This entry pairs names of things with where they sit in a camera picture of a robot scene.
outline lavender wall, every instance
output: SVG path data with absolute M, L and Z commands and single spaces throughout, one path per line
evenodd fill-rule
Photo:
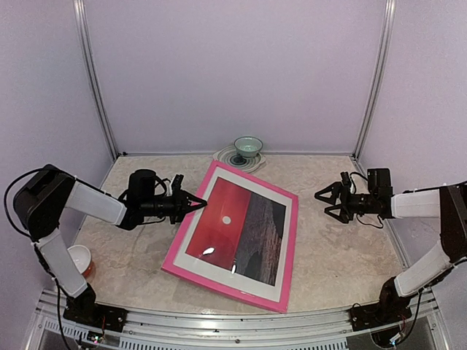
M 467 1 L 399 0 L 382 90 L 362 164 L 391 169 L 395 190 L 467 179 Z M 439 237 L 439 221 L 395 222 L 411 258 Z M 435 288 L 454 349 L 465 349 L 467 268 Z
M 53 163 L 100 184 L 111 166 L 82 62 L 72 1 L 0 1 L 0 188 Z M 71 242 L 82 220 L 61 223 Z M 21 346 L 42 288 L 27 238 L 0 213 L 0 349 Z
M 89 0 L 99 82 L 120 150 L 351 153 L 385 1 Z

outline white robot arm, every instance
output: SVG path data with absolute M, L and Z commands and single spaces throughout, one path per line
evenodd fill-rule
M 5 203 L 11 186 L 25 175 L 9 186 Z M 183 175 L 176 175 L 168 189 L 154 171 L 140 169 L 130 175 L 128 189 L 117 199 L 47 165 L 37 169 L 16 193 L 13 208 L 28 233 L 14 225 L 8 212 L 7 217 L 13 228 L 32 240 L 40 263 L 66 295 L 65 319 L 97 328 L 101 328 L 105 320 L 108 330 L 121 332 L 126 310 L 95 303 L 96 293 L 77 270 L 58 229 L 63 210 L 74 209 L 124 230 L 144 225 L 145 217 L 169 217 L 170 223 L 175 224 L 187 213 L 207 205 L 206 201 L 182 190 L 182 180 Z M 158 185 L 163 188 L 163 193 L 156 195 Z
M 334 182 L 315 193 L 316 199 L 331 204 L 325 213 L 348 223 L 354 215 L 377 214 L 381 219 L 410 217 L 440 217 L 440 239 L 413 266 L 386 281 L 379 302 L 352 307 L 353 330 L 400 321 L 409 318 L 410 300 L 424 287 L 431 287 L 466 260 L 467 257 L 467 185 L 465 182 L 424 190 L 406 191 L 394 195 L 390 171 L 369 169 L 368 191 L 354 194 L 352 174 L 341 173 L 342 181 Z

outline picture frame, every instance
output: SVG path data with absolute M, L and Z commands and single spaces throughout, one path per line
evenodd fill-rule
M 214 160 L 162 270 L 230 298 L 287 312 L 298 196 Z

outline table surface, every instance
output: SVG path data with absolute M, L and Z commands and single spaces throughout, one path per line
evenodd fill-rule
M 115 197 L 128 177 L 148 168 L 161 177 L 184 174 L 182 188 L 195 193 L 207 172 L 208 155 L 119 157 L 102 187 Z M 356 221 L 344 225 L 325 215 L 326 204 L 314 193 L 354 171 L 348 157 L 267 155 L 254 173 L 260 179 L 295 193 L 299 198 L 293 279 L 288 312 L 323 310 L 378 299 L 382 284 L 401 272 L 386 230 Z M 359 192 L 366 186 L 355 177 Z M 362 218 L 375 222 L 373 218 Z M 87 246 L 95 270 L 88 277 L 97 301 L 156 311 L 195 314 L 268 314 L 197 287 L 161 270 L 178 225 L 161 224 L 124 231 L 86 218 L 75 244 Z

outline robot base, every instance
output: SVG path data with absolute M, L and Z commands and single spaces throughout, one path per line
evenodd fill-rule
M 393 313 L 385 313 L 384 316 L 380 312 L 379 303 L 357 306 L 350 309 L 350 320 L 354 332 L 400 322 L 402 316 L 406 319 L 412 317 L 410 308 L 394 310 Z
M 93 320 L 83 319 L 79 314 L 73 312 L 72 308 L 65 309 L 63 317 L 64 319 L 84 324 L 89 327 L 95 327 L 99 329 L 104 328 L 105 330 L 121 333 L 126 322 L 127 313 L 127 310 L 124 308 L 96 304 L 96 314 L 99 315 L 99 318 Z

